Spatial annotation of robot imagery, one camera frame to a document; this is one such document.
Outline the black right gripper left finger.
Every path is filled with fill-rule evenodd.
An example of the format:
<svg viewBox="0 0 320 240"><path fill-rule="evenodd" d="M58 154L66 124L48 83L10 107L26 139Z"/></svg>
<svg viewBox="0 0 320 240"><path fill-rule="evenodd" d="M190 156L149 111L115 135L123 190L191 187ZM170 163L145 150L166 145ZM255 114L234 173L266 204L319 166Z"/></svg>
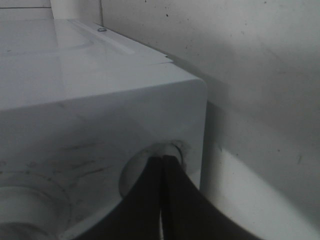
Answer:
<svg viewBox="0 0 320 240"><path fill-rule="evenodd" d="M124 199L77 240L159 240L163 162L150 157Z"/></svg>

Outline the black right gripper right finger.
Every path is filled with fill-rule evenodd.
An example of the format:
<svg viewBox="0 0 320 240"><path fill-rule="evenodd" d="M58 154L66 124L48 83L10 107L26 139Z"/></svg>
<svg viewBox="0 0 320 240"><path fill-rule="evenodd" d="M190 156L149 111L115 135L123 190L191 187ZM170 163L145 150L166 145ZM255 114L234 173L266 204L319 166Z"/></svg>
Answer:
<svg viewBox="0 0 320 240"><path fill-rule="evenodd" d="M178 159L162 158L162 229L166 240L256 240L214 207L194 186Z"/></svg>

